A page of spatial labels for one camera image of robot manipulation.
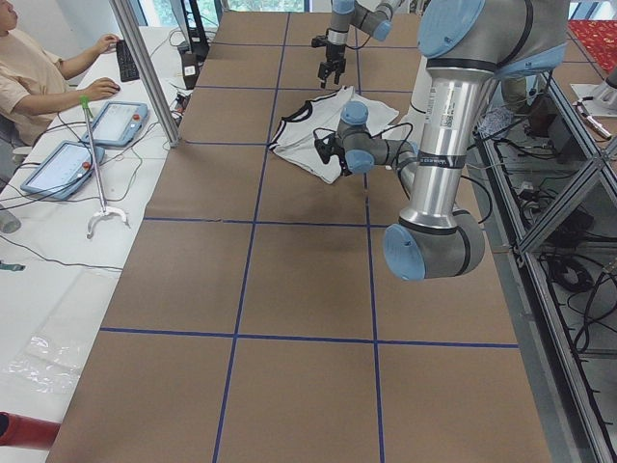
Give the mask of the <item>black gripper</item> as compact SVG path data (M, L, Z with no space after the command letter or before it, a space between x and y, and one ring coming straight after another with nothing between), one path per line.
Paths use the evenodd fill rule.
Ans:
M340 83L340 78L346 70L345 50L345 44L326 42L326 58L324 62L320 63L317 72L321 89L326 88L332 70L335 73L334 84Z
M337 154L337 157L338 157L338 162L339 162L339 166L340 166L340 169L341 169L341 175L343 177L351 176L351 172L349 170L349 167L348 167L348 164L347 164L347 161L346 161L346 157L345 157L345 152L344 151L339 152Z

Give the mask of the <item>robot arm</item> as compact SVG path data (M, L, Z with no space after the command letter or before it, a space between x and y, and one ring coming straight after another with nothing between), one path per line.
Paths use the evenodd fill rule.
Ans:
M348 34L351 27L366 33L370 38L384 41L392 26L392 19L403 1L380 1L374 10L358 1L339 0L332 2L330 24L324 35L311 39L312 48L325 48L325 59L320 63L317 78L325 89L328 79L333 76L339 83L346 70L345 52L348 48Z
M498 81L561 64L568 10L565 1L431 2L417 36L430 83L415 143L371 135L366 106L344 106L334 141L347 169L365 173L388 165L409 196L383 240L398 278L460 276L483 259L482 231L455 203L472 129Z

